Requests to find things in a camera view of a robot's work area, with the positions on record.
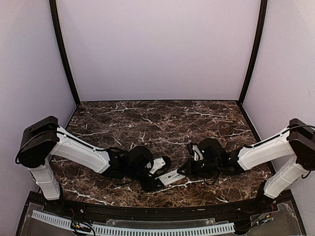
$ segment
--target marble table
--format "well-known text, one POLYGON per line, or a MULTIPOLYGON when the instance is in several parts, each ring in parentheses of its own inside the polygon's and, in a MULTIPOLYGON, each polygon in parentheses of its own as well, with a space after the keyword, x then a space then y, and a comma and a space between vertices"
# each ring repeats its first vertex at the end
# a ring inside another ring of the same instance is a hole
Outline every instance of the marble table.
MULTIPOLYGON (((189 158, 189 141, 217 138, 227 151, 255 143, 234 101, 83 102, 67 130, 100 148, 145 145, 154 156, 172 159, 170 171, 189 158)), ((263 164, 239 176, 220 175, 213 186, 202 179, 185 178, 167 189, 147 193, 137 182, 117 186, 116 179, 58 156, 53 157, 51 167, 66 199, 122 207, 192 207, 250 199, 271 176, 263 164)))

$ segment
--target white panel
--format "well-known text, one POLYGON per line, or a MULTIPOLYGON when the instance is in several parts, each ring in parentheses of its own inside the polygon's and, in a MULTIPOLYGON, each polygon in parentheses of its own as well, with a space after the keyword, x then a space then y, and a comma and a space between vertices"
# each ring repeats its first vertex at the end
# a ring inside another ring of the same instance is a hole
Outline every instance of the white panel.
POLYGON ((258 0, 59 0, 86 100, 238 99, 258 0))
MULTIPOLYGON (((266 21, 244 106, 263 139, 292 118, 315 125, 315 1, 268 1, 266 21)), ((286 160, 275 161, 280 169, 286 160)), ((315 235, 315 175, 292 192, 308 235, 315 235)))
POLYGON ((60 59, 48 0, 0 0, 0 235, 15 235, 31 174, 14 163, 25 128, 75 104, 60 59))

